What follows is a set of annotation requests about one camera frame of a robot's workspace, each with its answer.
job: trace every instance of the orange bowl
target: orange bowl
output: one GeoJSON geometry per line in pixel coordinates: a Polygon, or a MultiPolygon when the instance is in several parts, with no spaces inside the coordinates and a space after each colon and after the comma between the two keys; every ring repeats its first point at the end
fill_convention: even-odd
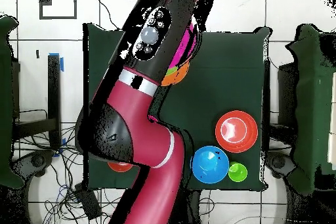
{"type": "Polygon", "coordinates": [[[109,167],[116,172],[126,172],[129,171],[133,165],[132,164],[127,164],[125,162],[108,162],[109,167]]]}
{"type": "Polygon", "coordinates": [[[169,86],[170,84],[177,84],[186,77],[189,71],[189,62],[185,62],[178,70],[172,74],[166,75],[161,82],[161,86],[169,86]]]}

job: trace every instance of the table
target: table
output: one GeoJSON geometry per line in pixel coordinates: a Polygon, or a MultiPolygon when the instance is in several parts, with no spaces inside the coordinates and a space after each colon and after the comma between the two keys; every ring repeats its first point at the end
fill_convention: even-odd
{"type": "MultiPolygon", "coordinates": [[[[92,99],[123,32],[101,30],[89,24],[89,99],[92,99]]],[[[253,33],[202,33],[198,54],[190,61],[190,70],[177,85],[160,87],[149,114],[182,130],[186,143],[183,182],[190,190],[253,190],[266,188],[261,166],[261,113],[264,67],[269,28],[253,33]],[[230,161],[247,166],[247,179],[235,183],[228,177],[214,185],[190,181],[192,144],[183,129],[188,130],[195,150],[202,146],[219,146],[215,138],[218,119],[231,110],[251,114],[259,127],[257,142],[246,152],[225,152],[230,161]]],[[[131,187],[138,168],[125,173],[112,171],[106,162],[89,158],[89,188],[131,187]]]]}

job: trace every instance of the red bowl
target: red bowl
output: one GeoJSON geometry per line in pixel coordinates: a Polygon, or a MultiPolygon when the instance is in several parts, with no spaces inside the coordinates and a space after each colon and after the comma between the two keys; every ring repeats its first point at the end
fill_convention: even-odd
{"type": "Polygon", "coordinates": [[[235,110],[219,119],[215,135],[223,149],[233,153],[245,152],[255,144],[258,127],[251,115],[235,110]]]}
{"type": "Polygon", "coordinates": [[[108,165],[112,170],[120,173],[129,171],[133,167],[132,164],[127,164],[125,162],[108,162],[108,165]]]}

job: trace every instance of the metal stand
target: metal stand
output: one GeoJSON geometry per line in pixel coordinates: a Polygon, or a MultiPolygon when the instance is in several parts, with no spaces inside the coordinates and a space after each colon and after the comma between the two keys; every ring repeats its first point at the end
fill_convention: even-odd
{"type": "MultiPolygon", "coordinates": [[[[19,118],[19,82],[20,64],[13,60],[14,118],[19,118]]],[[[49,132],[50,146],[58,150],[62,145],[60,126],[60,59],[48,56],[48,119],[32,122],[17,122],[13,127],[13,139],[19,140],[38,133],[49,132]]]]}

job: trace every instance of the robot control buttons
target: robot control buttons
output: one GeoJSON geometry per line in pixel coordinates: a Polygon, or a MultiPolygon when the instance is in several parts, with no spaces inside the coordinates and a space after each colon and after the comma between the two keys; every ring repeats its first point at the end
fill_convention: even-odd
{"type": "Polygon", "coordinates": [[[138,60],[150,60],[159,49],[171,25],[171,15],[164,7],[157,7],[147,17],[132,49],[138,60]]]}

